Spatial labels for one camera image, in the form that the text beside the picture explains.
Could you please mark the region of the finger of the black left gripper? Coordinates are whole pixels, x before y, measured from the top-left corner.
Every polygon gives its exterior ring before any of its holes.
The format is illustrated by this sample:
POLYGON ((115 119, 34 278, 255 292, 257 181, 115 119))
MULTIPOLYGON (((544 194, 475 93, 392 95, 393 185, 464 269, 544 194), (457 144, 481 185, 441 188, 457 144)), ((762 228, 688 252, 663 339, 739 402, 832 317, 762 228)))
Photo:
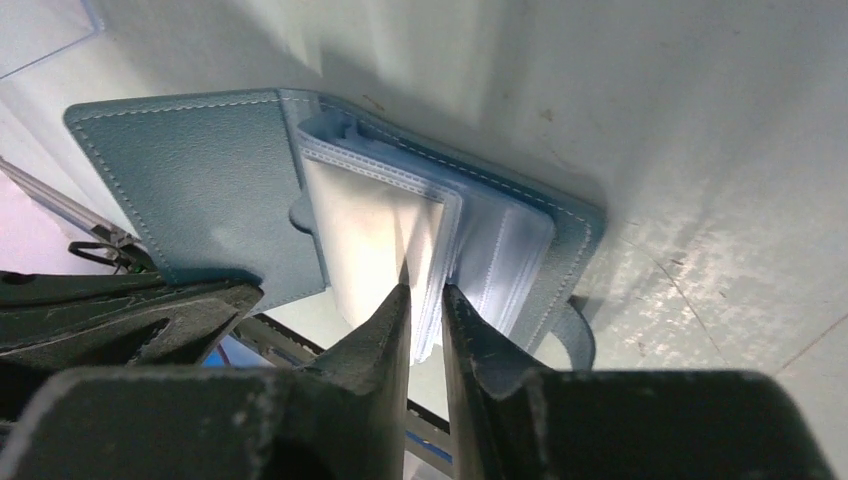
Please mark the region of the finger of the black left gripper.
POLYGON ((177 286, 156 273, 1 274, 1 418, 82 366, 196 365, 262 299, 241 279, 177 286))

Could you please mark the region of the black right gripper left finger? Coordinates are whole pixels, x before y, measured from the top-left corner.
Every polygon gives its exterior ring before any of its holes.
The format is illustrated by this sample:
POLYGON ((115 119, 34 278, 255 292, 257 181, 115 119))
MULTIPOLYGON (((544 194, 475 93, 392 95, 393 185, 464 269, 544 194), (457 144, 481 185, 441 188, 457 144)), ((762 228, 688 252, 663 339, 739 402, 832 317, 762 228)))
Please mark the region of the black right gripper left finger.
POLYGON ((5 479, 399 479, 411 295, 298 368, 86 367, 35 394, 5 479))

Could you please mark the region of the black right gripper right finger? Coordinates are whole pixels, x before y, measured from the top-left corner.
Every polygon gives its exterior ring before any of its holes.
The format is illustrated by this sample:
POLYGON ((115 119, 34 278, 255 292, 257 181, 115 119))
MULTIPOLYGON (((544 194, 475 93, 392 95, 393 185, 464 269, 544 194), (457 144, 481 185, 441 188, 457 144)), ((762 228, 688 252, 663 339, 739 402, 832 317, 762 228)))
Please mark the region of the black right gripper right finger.
POLYGON ((791 397, 749 370, 558 371, 443 291, 459 479, 830 479, 791 397))

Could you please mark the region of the blue leather card holder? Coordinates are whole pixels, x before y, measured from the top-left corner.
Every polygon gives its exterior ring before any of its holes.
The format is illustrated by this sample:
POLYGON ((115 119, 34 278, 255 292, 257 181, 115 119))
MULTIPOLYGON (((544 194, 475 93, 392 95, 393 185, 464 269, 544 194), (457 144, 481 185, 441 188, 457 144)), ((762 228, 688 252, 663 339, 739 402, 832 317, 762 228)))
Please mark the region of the blue leather card holder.
POLYGON ((442 341, 442 288, 534 351, 588 369, 572 292, 601 210, 341 99, 269 89, 78 104, 64 122, 173 285, 245 278, 264 312, 325 290, 363 324, 400 276, 412 363, 442 341))

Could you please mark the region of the clear acrylic card box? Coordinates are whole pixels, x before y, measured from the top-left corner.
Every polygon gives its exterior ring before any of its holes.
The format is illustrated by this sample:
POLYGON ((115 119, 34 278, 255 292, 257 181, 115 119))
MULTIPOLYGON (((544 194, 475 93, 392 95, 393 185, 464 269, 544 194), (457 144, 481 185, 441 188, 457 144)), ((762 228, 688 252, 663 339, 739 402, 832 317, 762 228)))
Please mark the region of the clear acrylic card box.
POLYGON ((1 78, 45 62, 102 30, 103 22, 90 1, 3 1, 1 78))

